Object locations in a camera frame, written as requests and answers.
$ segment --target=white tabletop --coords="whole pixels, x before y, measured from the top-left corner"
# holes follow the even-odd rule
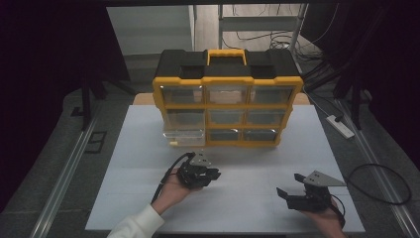
[[[343,180],[313,106],[294,105],[280,145],[274,148],[208,147],[207,159],[222,173],[219,179],[168,210],[165,233],[317,232],[311,221],[277,196],[276,187],[304,194],[294,174],[319,171]],[[191,148],[168,145],[155,106],[130,106],[102,182],[87,230],[110,230],[125,216],[143,210],[163,174]],[[345,232],[364,232],[346,187],[330,187],[346,206]]]

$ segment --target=hand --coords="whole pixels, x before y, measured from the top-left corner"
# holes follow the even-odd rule
[[[152,207],[159,214],[162,215],[168,208],[180,203],[187,195],[198,189],[189,189],[185,187],[178,179],[176,172],[178,169],[173,169],[166,183],[161,189],[159,197],[152,203]]]
[[[337,207],[336,201],[331,198],[331,202],[334,206]],[[311,218],[318,229],[324,234],[326,237],[331,238],[342,238],[346,237],[343,233],[342,227],[340,225],[338,215],[331,209],[327,208],[325,211],[320,213],[310,212],[310,211],[300,211],[309,218]]]

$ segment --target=yellow storage organizer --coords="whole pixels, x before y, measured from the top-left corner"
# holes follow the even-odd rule
[[[173,146],[276,146],[302,85],[288,50],[165,50],[153,82]]]

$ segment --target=plastic drawer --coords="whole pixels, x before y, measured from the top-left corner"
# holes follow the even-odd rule
[[[206,144],[204,130],[163,130],[163,135],[172,146],[204,146]]]
[[[204,129],[204,110],[202,109],[169,109],[167,110],[167,126],[176,128]]]
[[[294,86],[253,86],[252,104],[288,103]]]
[[[203,101],[202,86],[161,86],[165,104],[197,104]]]
[[[241,130],[237,129],[212,129],[208,130],[210,141],[239,141]]]
[[[241,124],[245,110],[241,109],[209,109],[209,123],[210,124]]]
[[[285,111],[282,109],[249,109],[247,112],[248,125],[280,125]]]
[[[243,85],[206,86],[207,102],[213,104],[245,104],[247,87]]]
[[[277,129],[249,129],[244,131],[244,140],[274,142],[277,135]]]

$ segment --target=cable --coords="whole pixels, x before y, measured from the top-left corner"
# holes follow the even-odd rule
[[[318,53],[316,55],[306,55],[306,54],[304,54],[301,50],[302,47],[300,46],[299,41],[296,41],[296,43],[297,43],[297,45],[296,45],[297,48],[295,48],[296,49],[296,54],[300,57],[301,60],[310,61],[310,60],[324,60],[325,59],[325,57],[322,53]]]
[[[323,52],[322,52],[322,50],[319,50],[319,51],[312,51],[311,53],[304,53],[303,51],[302,51],[302,49],[303,49],[303,47],[300,45],[300,43],[298,43],[297,44],[297,47],[298,47],[298,51],[301,53],[301,54],[303,54],[303,55],[312,55],[312,56],[314,56],[314,55],[316,55],[316,56],[322,56],[323,55]]]
[[[291,11],[291,4],[289,4],[289,11],[290,11],[290,15],[293,15],[293,12]]]
[[[233,16],[238,16],[237,13],[236,13],[236,6],[235,6],[235,4],[232,4],[232,15]]]
[[[265,10],[266,10],[266,4],[264,5],[262,12],[259,13],[259,16],[262,15],[265,12]]]
[[[299,11],[297,11],[297,12],[299,13],[300,10],[302,10],[302,4],[299,4]]]
[[[290,46],[290,42],[278,42],[275,41],[275,43],[271,43],[269,48],[270,49],[278,49],[277,46],[281,46],[281,49],[288,49],[288,47]]]
[[[317,72],[317,70],[320,70],[321,68],[323,68],[324,66],[326,66],[327,63],[322,60],[320,63],[318,63],[318,65],[316,65],[314,68],[312,68],[310,71],[304,73],[301,75],[302,79],[305,80],[306,78],[308,78],[310,75],[312,75],[313,73]]]
[[[278,12],[280,11],[280,7],[281,7],[281,3],[278,4],[277,13],[275,14],[276,16],[278,16]]]
[[[325,101],[327,101],[328,103],[330,103],[337,111],[339,111],[340,112],[340,116],[338,116],[337,118],[340,118],[338,121],[341,121],[341,119],[344,117],[344,113],[343,113],[343,111],[342,110],[340,110],[336,105],[334,105],[334,103],[332,103],[331,101],[329,101],[329,100],[327,100],[327,98],[324,98],[324,97],[322,97],[322,96],[320,96],[320,95],[318,95],[318,94],[316,94],[315,92],[313,92],[312,91],[312,94],[314,94],[315,96],[317,96],[317,97],[319,97],[319,98],[321,98],[321,99],[324,99]]]
[[[336,11],[335,11],[335,15],[337,16],[337,11],[338,11],[338,7],[336,6]],[[372,15],[366,15],[363,19],[361,19],[361,22],[369,22],[371,21]],[[365,32],[365,30],[367,29],[367,25],[366,24],[359,24],[358,26],[356,26],[353,30],[352,30],[352,34],[345,38],[344,41],[342,43],[340,43],[340,45],[336,48],[333,49],[331,52],[328,52],[327,55],[323,54],[321,60],[328,60],[328,61],[333,61],[335,63],[335,67],[339,67],[340,65],[343,64],[343,60],[347,61],[348,58],[351,56],[351,52],[354,50],[355,48],[355,44],[357,43],[357,39]],[[299,47],[299,49],[297,49],[297,51],[302,54],[302,49],[308,47],[308,46],[313,46],[315,47],[315,45],[313,45],[312,43],[308,43],[304,46],[298,46],[296,45],[296,47]]]
[[[346,215],[346,207],[344,206],[343,201],[340,198],[338,198],[336,195],[331,194],[331,196],[333,196],[334,198],[336,198],[342,204],[342,207],[343,207],[343,216],[345,216]]]
[[[280,31],[280,32],[275,32],[275,33],[268,33],[265,35],[261,35],[261,36],[257,36],[257,37],[252,37],[252,38],[240,38],[237,32],[237,36],[239,40],[243,40],[243,41],[250,41],[250,40],[255,40],[255,39],[259,39],[259,38],[263,38],[263,37],[268,37],[271,36],[272,34],[283,34],[283,33],[288,33],[288,31]]]
[[[331,66],[329,64],[324,65],[322,68],[319,68],[316,72],[318,72],[315,76],[312,76],[310,78],[306,77],[304,78],[304,81],[306,84],[308,84],[309,82],[317,79],[319,76],[323,75],[324,73],[326,73],[328,70],[330,70]]]
[[[327,115],[327,117],[330,116],[330,114],[328,114],[326,111],[324,111],[324,109],[322,109],[317,103],[316,101],[309,95],[309,93],[306,92],[305,90],[305,85],[303,85],[302,87],[303,92],[309,97],[309,99],[311,99],[311,101],[315,104],[315,106],[317,106],[322,112],[325,113],[325,115]]]
[[[336,18],[336,14],[337,14],[337,10],[339,9],[339,5],[340,5],[340,3],[337,3],[336,10],[334,11],[334,15],[331,19],[330,24],[328,25],[327,30],[325,30],[324,34],[322,34],[321,37],[319,37],[315,41],[312,41],[310,44],[314,44],[314,43],[318,42],[319,40],[321,40],[325,36],[325,34],[327,34],[327,32],[330,30],[331,26],[333,25],[334,19]]]
[[[240,48],[234,48],[234,47],[231,47],[231,46],[229,46],[228,44],[226,44],[226,42],[225,42],[225,39],[222,37],[222,42],[223,42],[223,44],[225,44],[225,46],[227,47],[227,48],[229,48],[229,49],[236,49],[236,50],[240,50]]]
[[[167,181],[167,178],[172,175],[172,170],[173,168],[175,168],[176,164],[178,164],[182,159],[184,159],[185,157],[188,157],[188,159],[192,159],[195,156],[195,153],[190,152],[190,153],[185,153],[182,156],[180,156],[178,159],[176,159],[176,161],[173,163],[173,165],[166,171],[166,173],[164,174],[163,178],[161,179],[160,183],[157,186],[157,190],[155,191],[155,195],[154,198],[152,198],[152,203],[154,203],[154,201],[156,199],[158,199],[158,195],[160,194],[161,189],[163,188],[164,184]]]
[[[286,35],[282,35],[282,36],[275,36],[273,37],[272,35],[270,36],[270,43],[269,43],[269,48],[270,49],[276,49],[278,45],[282,45],[282,49],[287,49],[288,47],[284,47],[284,44],[290,44],[290,42],[281,42],[276,40],[276,38],[291,38],[290,36],[286,36]]]
[[[337,196],[334,196],[334,197],[336,197],[341,203],[342,203],[342,205],[343,205],[343,202],[337,197]],[[330,209],[331,210],[333,210],[334,211],[334,213],[336,213],[337,214],[337,216],[338,216],[338,218],[339,218],[339,222],[340,222],[340,225],[341,225],[341,227],[343,228],[345,225],[346,225],[346,219],[344,218],[344,214],[343,213],[341,213],[341,211],[339,210],[339,208],[337,208],[335,205],[333,205],[333,204],[330,204],[328,207],[330,207]]]
[[[407,188],[407,191],[408,191],[407,197],[405,199],[403,199],[402,201],[398,201],[398,202],[387,201],[387,200],[384,200],[382,198],[373,196],[373,195],[369,194],[367,191],[361,189],[359,186],[357,186],[356,184],[354,184],[351,181],[351,178],[352,178],[353,174],[356,171],[358,171],[359,169],[364,168],[364,167],[379,167],[379,168],[386,169],[386,170],[389,170],[390,172],[394,173],[396,176],[398,176],[402,180],[402,182],[404,183],[405,187]],[[346,177],[343,177],[343,178],[345,179],[345,181],[347,183],[351,184],[355,189],[357,189],[358,191],[360,191],[361,193],[363,193],[367,197],[369,197],[369,198],[371,198],[373,200],[376,200],[376,201],[380,201],[380,202],[386,203],[386,204],[390,204],[390,205],[403,205],[403,204],[407,203],[408,201],[410,201],[411,200],[411,197],[412,197],[412,192],[411,192],[410,186],[408,185],[407,181],[399,173],[397,173],[393,169],[391,169],[389,167],[386,167],[386,166],[379,165],[379,164],[364,164],[364,165],[358,166],[358,167],[354,168],[350,172],[350,174],[349,174],[349,176],[347,178]]]

